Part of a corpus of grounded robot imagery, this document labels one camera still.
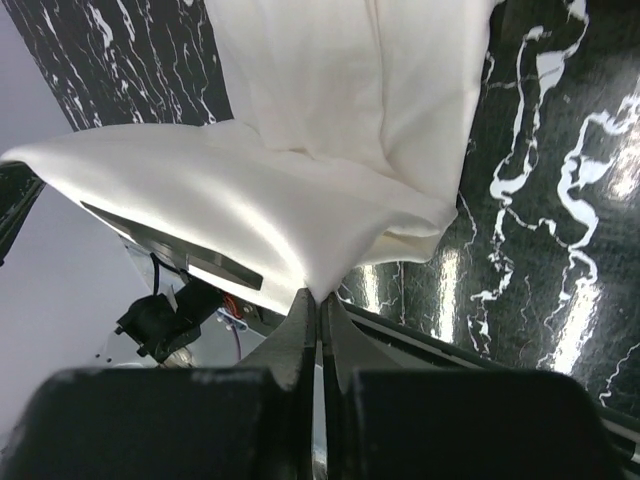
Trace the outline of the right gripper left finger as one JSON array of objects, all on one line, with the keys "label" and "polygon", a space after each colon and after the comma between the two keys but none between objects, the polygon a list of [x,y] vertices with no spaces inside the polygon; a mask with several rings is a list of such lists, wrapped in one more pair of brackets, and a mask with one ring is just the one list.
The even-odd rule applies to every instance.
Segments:
[{"label": "right gripper left finger", "polygon": [[281,324],[241,363],[260,375],[257,479],[311,479],[316,303],[300,289]]}]

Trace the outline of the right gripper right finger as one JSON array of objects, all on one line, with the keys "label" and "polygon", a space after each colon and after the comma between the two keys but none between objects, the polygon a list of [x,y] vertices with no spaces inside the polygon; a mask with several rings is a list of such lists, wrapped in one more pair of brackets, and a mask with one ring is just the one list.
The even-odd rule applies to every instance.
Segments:
[{"label": "right gripper right finger", "polygon": [[400,365],[375,346],[353,323],[337,295],[319,307],[326,408],[327,477],[356,479],[360,473],[362,421],[356,408],[354,377],[361,370],[397,370]]}]

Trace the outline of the white t shirt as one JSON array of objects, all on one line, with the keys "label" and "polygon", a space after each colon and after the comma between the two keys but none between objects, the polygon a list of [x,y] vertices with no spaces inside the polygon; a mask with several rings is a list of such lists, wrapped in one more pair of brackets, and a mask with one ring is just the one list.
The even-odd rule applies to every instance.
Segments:
[{"label": "white t shirt", "polygon": [[232,118],[14,147],[72,202],[278,313],[428,261],[456,217],[492,1],[210,1]]}]

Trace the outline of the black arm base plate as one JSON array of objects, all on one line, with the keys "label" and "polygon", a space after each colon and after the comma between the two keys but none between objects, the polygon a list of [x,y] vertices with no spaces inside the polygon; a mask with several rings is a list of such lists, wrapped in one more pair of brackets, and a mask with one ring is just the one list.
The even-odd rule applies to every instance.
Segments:
[{"label": "black arm base plate", "polygon": [[[137,346],[137,354],[164,364],[170,356],[200,338],[201,325],[220,311],[230,328],[235,345],[240,347],[239,332],[251,321],[261,321],[263,310],[214,287],[186,271],[178,269],[156,254],[153,266],[152,294],[134,301],[116,322],[115,333],[126,334]],[[177,292],[160,291],[161,271],[180,276],[184,286]]]}]

